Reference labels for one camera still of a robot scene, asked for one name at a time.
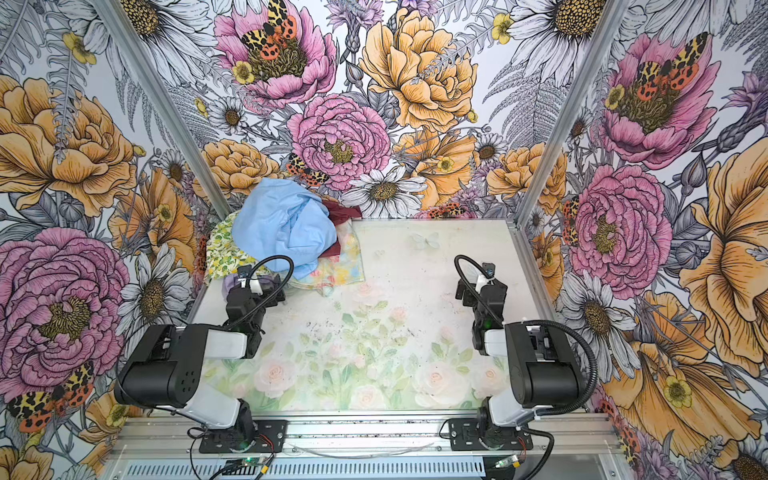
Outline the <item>light blue cloth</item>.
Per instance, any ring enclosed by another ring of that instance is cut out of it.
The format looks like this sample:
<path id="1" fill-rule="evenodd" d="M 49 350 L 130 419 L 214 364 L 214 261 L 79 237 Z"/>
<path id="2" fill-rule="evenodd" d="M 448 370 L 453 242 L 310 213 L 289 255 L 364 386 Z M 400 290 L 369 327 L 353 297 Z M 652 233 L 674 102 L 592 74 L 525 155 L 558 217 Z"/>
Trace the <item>light blue cloth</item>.
<path id="1" fill-rule="evenodd" d="M 265 178 L 237 212 L 232 239 L 258 261 L 277 255 L 266 263 L 271 271 L 288 270 L 292 260 L 292 277 L 303 279 L 337 241 L 337 233 L 320 197 L 291 180 Z"/>

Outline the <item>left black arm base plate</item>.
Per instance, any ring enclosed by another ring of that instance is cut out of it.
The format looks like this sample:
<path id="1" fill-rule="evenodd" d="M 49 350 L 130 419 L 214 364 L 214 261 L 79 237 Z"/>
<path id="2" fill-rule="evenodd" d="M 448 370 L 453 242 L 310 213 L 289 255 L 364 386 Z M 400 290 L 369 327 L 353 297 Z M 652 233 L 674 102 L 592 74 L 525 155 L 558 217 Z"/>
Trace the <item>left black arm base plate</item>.
<path id="1" fill-rule="evenodd" d="M 202 454 L 280 453 L 287 437 L 286 420 L 255 419 L 250 430 L 235 427 L 206 433 L 199 445 Z"/>

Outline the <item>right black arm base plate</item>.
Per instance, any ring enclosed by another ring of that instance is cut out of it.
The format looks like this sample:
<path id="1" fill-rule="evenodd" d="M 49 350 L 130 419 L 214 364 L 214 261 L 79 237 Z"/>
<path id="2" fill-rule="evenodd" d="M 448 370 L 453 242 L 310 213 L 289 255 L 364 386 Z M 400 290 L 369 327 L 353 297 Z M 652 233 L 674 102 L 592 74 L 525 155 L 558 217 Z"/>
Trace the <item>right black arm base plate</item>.
<path id="1" fill-rule="evenodd" d="M 529 434 L 508 427 L 480 427 L 476 418 L 447 420 L 447 437 L 452 451 L 518 451 L 533 447 Z"/>

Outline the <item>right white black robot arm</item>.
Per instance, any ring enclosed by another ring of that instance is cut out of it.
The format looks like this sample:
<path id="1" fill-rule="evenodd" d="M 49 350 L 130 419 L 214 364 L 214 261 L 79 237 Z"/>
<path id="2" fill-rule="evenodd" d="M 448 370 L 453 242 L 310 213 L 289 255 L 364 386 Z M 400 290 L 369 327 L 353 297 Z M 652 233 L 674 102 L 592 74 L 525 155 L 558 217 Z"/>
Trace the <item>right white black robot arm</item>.
<path id="1" fill-rule="evenodd" d="M 531 446 L 529 424 L 571 413 L 592 396 L 599 365 L 589 342 L 574 328 L 535 319 L 505 322 L 508 287 L 495 266 L 459 254 L 455 298 L 472 310 L 473 348 L 507 365 L 509 386 L 482 398 L 474 421 L 450 421 L 452 448 L 523 450 Z"/>

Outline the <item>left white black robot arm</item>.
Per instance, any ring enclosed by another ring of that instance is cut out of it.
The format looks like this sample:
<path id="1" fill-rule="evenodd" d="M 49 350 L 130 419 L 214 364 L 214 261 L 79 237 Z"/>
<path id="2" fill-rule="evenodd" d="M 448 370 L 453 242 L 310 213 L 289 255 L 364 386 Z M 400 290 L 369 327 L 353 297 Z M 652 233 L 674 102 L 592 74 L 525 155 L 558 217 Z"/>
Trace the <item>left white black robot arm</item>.
<path id="1" fill-rule="evenodd" d="M 227 396 L 202 379 L 207 360 L 252 359 L 261 345 L 266 310 L 285 299 L 294 265 L 284 276 L 261 278 L 264 264 L 241 267 L 229 289 L 224 322 L 193 323 L 179 329 L 153 325 L 146 329 L 120 370 L 115 399 L 123 405 L 158 409 L 192 420 L 203 436 L 233 451 L 260 440 L 248 402 Z"/>

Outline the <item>maroon cloth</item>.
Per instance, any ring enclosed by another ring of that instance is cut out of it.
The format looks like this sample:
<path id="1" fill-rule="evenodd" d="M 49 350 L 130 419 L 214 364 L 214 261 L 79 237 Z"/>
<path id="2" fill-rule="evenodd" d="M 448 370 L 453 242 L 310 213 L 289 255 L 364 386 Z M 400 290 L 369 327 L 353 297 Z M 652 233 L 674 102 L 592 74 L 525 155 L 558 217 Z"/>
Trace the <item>maroon cloth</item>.
<path id="1" fill-rule="evenodd" d="M 329 199 L 323 199 L 322 204 L 328 210 L 328 217 L 335 227 L 352 219 L 360 219 L 362 213 L 359 207 L 345 207 L 339 202 Z M 341 235 L 337 235 L 337 240 L 326 249 L 321 255 L 321 258 L 338 256 L 341 253 L 340 245 Z"/>

